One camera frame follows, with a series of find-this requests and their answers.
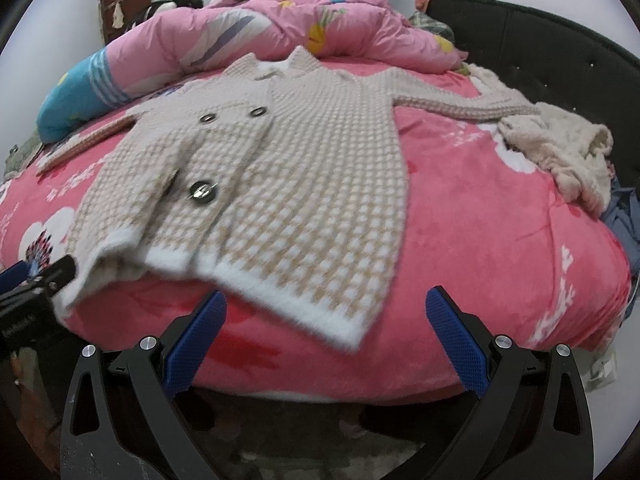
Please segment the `cream fuzzy garment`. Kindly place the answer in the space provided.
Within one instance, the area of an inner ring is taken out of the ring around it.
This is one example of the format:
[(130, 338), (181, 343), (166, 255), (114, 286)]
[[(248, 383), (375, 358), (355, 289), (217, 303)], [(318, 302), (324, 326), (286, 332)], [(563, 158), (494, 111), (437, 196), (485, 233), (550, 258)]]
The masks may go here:
[(611, 200), (606, 158), (613, 136), (605, 125), (545, 102), (531, 115), (512, 115), (497, 122), (497, 131), (541, 170), (548, 172), (567, 203), (576, 203), (593, 217)]

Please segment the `blue grey clothes pile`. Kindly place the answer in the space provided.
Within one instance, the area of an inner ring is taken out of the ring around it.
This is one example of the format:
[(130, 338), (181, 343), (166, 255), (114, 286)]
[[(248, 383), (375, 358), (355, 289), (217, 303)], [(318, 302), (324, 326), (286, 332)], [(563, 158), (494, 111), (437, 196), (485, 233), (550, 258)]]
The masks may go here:
[(630, 273), (639, 276), (639, 194), (633, 186), (623, 186), (609, 160), (608, 175), (611, 180), (611, 200), (601, 220), (614, 233), (623, 247), (629, 262)]

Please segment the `black tufted headboard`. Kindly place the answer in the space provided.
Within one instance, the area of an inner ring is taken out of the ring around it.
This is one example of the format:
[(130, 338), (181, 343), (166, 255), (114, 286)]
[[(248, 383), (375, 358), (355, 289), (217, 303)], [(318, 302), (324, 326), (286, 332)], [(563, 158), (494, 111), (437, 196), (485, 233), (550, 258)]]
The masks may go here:
[(469, 61), (529, 101), (608, 126), (620, 183), (639, 186), (639, 59), (560, 16), (498, 0), (433, 0), (428, 15), (454, 31)]

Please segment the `beige white checked knit coat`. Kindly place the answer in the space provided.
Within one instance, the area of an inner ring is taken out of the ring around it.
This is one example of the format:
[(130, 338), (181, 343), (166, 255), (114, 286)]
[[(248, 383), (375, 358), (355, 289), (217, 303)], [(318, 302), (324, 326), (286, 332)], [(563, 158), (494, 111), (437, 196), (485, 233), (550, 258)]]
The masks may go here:
[(498, 86), (475, 98), (400, 68), (330, 70), (307, 50), (142, 102), (75, 136), (48, 171), (112, 136), (66, 250), (59, 316), (146, 272), (212, 281), (354, 350), (382, 309), (404, 237), (408, 176), (394, 108), (491, 122), (534, 111)]

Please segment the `white wall socket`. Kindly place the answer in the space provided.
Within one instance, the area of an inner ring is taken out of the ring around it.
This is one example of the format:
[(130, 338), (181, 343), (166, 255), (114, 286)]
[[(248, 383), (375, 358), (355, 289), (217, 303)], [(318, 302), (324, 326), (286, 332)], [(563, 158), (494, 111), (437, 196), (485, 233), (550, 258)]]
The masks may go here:
[(605, 353), (594, 359), (589, 367), (586, 390), (591, 392), (611, 385), (617, 378), (616, 353)]

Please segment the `pink floral bed blanket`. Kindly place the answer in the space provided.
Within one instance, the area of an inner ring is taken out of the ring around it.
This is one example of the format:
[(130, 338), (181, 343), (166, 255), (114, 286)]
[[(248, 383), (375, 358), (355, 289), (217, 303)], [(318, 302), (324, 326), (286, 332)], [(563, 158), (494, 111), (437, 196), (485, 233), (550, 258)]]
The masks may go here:
[[(409, 72), (465, 98), (483, 93), (457, 74)], [(167, 96), (179, 82), (107, 115)], [(424, 312), (427, 291), (445, 287), (462, 308), (518, 344), (564, 342), (596, 348), (624, 315), (630, 273), (613, 233), (567, 203), (551, 174), (506, 148), (497, 121), (469, 122), (411, 106), (394, 108), (408, 176), (407, 217), (395, 273), (382, 309), (354, 350), (335, 347), (212, 281), (146, 272), (107, 284), (58, 318), (110, 350), (157, 334), (191, 311), (209, 289), (228, 301), (224, 328), (198, 372), (200, 386), (239, 394), (330, 401), (446, 396), (459, 383)], [(69, 255), (67, 234), (107, 155), (113, 134), (48, 171), (45, 154), (1, 189), (1, 261), (42, 269)]]

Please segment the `pink and blue quilt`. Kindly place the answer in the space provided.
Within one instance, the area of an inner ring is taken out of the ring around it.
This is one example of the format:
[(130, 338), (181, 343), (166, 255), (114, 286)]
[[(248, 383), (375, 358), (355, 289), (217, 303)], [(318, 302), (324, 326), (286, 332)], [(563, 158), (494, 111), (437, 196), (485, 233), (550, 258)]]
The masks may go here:
[(413, 27), (388, 0), (212, 0), (156, 14), (71, 68), (40, 107), (40, 140), (60, 142), (86, 122), (247, 53), (280, 61), (297, 47), (424, 74), (456, 70), (468, 57)]

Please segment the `black clothes by door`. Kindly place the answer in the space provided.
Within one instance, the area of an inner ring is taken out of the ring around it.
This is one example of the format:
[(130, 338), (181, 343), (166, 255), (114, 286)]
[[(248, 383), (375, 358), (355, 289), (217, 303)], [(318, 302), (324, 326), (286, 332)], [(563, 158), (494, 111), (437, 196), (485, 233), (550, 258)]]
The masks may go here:
[(203, 0), (156, 0), (141, 12), (142, 20), (148, 20), (157, 13), (166, 12), (178, 8), (201, 9), (204, 6)]

